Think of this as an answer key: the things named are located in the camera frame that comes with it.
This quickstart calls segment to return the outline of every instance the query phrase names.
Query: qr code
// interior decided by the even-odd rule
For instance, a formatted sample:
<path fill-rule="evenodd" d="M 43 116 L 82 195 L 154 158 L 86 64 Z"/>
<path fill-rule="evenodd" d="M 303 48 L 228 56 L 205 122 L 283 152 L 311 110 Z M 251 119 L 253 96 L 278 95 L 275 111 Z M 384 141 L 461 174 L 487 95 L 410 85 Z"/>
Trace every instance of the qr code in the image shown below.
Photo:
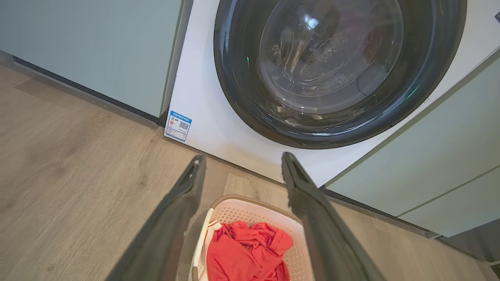
<path fill-rule="evenodd" d="M 187 130 L 188 129 L 188 124 L 181 121 L 180 124 L 179 124 L 179 127 L 181 127 L 184 130 Z"/>

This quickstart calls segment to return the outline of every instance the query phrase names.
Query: black baseboard strip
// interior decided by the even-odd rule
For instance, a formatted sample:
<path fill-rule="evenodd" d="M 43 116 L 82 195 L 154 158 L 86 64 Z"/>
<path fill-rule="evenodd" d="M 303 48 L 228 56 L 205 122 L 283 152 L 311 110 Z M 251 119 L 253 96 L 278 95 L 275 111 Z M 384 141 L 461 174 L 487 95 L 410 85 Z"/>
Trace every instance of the black baseboard strip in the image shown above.
<path fill-rule="evenodd" d="M 78 84 L 76 82 L 73 82 L 73 81 L 71 81 L 69 79 L 66 79 L 66 78 L 64 78 L 62 76 L 59 76 L 59 75 L 57 75 L 57 74 L 55 74 L 53 72 L 50 72 L 50 71 L 48 71 L 48 70 L 46 70 L 44 68 L 36 66 L 36 65 L 34 65 L 34 64 L 32 64 L 32 63 L 30 63 L 28 61 L 25 61 L 25 60 L 23 60 L 23 59 L 21 59 L 21 58 L 19 58 L 17 56 L 12 56 L 12 57 L 14 58 L 14 62 L 16 62 L 16 63 L 18 63 L 18 64 L 20 64 L 22 66 L 30 68 L 30 69 L 32 69 L 32 70 L 34 70 L 36 72 L 39 72 L 39 73 L 41 73 L 41 74 L 43 74 L 45 76 L 48 76 L 48 77 L 50 77 L 52 79 L 60 81 L 60 82 L 66 84 L 68 86 L 71 86 L 71 87 L 73 87 L 75 89 L 78 89 L 78 90 L 80 90 L 82 92 L 85 92 L 87 94 L 90 94 L 90 95 L 92 95 L 94 97 L 97 97 L 97 98 L 99 98 L 101 100 L 104 100 L 104 101 L 106 101 L 106 102 L 108 102 L 110 104 L 113 104 L 113 105 L 115 105 L 117 107 L 120 107 L 120 108 L 122 108 L 122 109 L 124 109 L 126 111 L 129 111 L 129 112 L 133 113 L 133 114 L 136 114 L 136 115 L 139 115 L 139 116 L 141 116 L 143 118 L 151 120 L 151 121 L 155 122 L 156 124 L 158 124 L 158 125 L 160 125 L 162 127 L 165 127 L 165 123 L 166 123 L 166 120 L 167 120 L 166 114 L 168 114 L 168 110 L 165 111 L 162 114 L 162 116 L 160 116 L 160 118 L 155 117 L 155 116 L 153 116 L 153 115 L 151 115 L 149 113 L 146 113 L 146 112 L 144 112 L 142 110 L 134 108 L 134 107 L 132 107 L 132 106 L 130 106 L 128 104 L 125 104 L 125 103 L 123 103 L 121 101 L 118 101 L 118 100 L 116 100 L 114 98 L 111 98 L 111 97 L 109 97 L 107 95 L 104 95 L 104 94 L 102 94 L 100 92 L 94 91 L 93 89 L 87 88 L 87 87 L 85 87 L 83 85 L 80 85 L 80 84 Z"/>
<path fill-rule="evenodd" d="M 408 226 L 410 226 L 412 228 L 416 228 L 416 229 L 419 229 L 419 230 L 424 231 L 424 232 L 428 231 L 427 229 L 422 228 L 422 227 L 420 227 L 418 225 L 409 223 L 409 222 L 407 222 L 405 220 L 402 220 L 402 219 L 400 219 L 398 217 L 390 215 L 390 214 L 388 214 L 386 212 L 383 212 L 381 210 L 378 210 L 378 209 L 375 209 L 375 208 L 370 207 L 368 205 L 365 205 L 365 204 L 363 204 L 361 202 L 358 202 L 356 200 L 353 200 L 353 199 L 351 199 L 349 197 L 345 197 L 344 195 L 338 194 L 337 192 L 331 191 L 330 189 L 327 189 L 324 185 L 322 187 L 320 187 L 319 190 L 322 191 L 325 195 L 327 195 L 329 197 L 332 197 L 332 198 L 335 198 L 337 200 L 346 202 L 348 204 L 354 205 L 354 206 L 359 207 L 359 208 L 363 208 L 363 209 L 368 210 L 368 211 L 370 211 L 372 213 L 375 213 L 377 215 L 381 215 L 381 216 L 384 216 L 384 217 L 389 218 L 391 220 L 394 220 L 396 222 L 400 222 L 400 223 L 403 223 L 405 225 L 408 225 Z"/>

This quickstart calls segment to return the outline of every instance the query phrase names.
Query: laundry basket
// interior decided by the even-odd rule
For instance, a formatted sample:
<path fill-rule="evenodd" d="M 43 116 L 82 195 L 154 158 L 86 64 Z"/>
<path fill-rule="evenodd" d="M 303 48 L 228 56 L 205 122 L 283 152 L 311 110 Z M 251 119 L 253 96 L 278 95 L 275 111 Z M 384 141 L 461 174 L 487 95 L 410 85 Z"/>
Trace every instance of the laundry basket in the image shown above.
<path fill-rule="evenodd" d="M 288 267 L 290 281 L 313 281 L 314 274 L 306 241 L 304 227 L 293 213 L 278 209 L 272 205 L 257 202 L 239 195 L 226 195 L 215 202 L 206 214 L 191 262 L 189 281 L 197 281 L 205 235 L 210 222 L 232 224 L 243 221 L 249 226 L 256 223 L 269 223 L 286 232 L 293 239 L 293 246 L 286 251 L 283 261 Z"/>
<path fill-rule="evenodd" d="M 293 213 L 238 195 L 220 198 L 207 211 L 200 235 L 192 233 L 198 242 L 194 251 L 189 250 L 193 254 L 191 270 L 185 276 L 190 274 L 190 280 L 197 278 L 205 233 L 209 223 L 217 220 L 244 221 L 249 225 L 266 222 L 287 232 L 294 245 L 285 253 L 284 261 L 292 281 L 384 281 L 297 159 L 285 152 L 281 161 L 288 205 Z M 183 243 L 189 236 L 186 230 L 200 206 L 206 165 L 204 156 L 193 158 L 115 265 L 108 281 L 176 280 Z"/>

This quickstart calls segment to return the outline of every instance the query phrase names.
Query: black door rim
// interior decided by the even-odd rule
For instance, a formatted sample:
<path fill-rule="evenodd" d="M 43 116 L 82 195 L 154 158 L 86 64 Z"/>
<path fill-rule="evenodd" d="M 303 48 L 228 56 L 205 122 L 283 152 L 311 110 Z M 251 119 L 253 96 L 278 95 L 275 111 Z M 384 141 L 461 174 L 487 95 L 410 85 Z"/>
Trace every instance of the black door rim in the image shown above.
<path fill-rule="evenodd" d="M 283 122 L 269 109 L 276 98 L 257 65 L 257 38 L 278 2 L 220 0 L 214 29 L 215 67 L 228 102 L 248 126 L 272 141 L 300 149 L 359 143 L 406 118 L 427 99 L 450 67 L 467 10 L 466 0 L 399 0 L 404 34 L 392 71 L 370 99 L 328 115 L 338 126 L 327 124 L 325 129 L 321 122 L 318 127 Z"/>

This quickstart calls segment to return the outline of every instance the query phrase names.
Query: cabinet door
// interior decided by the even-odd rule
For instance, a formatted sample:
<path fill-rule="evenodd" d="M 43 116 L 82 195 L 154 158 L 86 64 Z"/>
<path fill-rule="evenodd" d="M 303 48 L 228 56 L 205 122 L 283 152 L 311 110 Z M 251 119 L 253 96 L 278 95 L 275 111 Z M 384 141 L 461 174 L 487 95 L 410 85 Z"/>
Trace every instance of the cabinet door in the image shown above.
<path fill-rule="evenodd" d="M 159 117 L 183 0 L 2 0 L 0 50 Z"/>
<path fill-rule="evenodd" d="M 500 219 L 500 167 L 400 218 L 445 237 Z"/>
<path fill-rule="evenodd" d="M 326 188 L 399 216 L 500 165 L 500 52 L 442 104 Z"/>

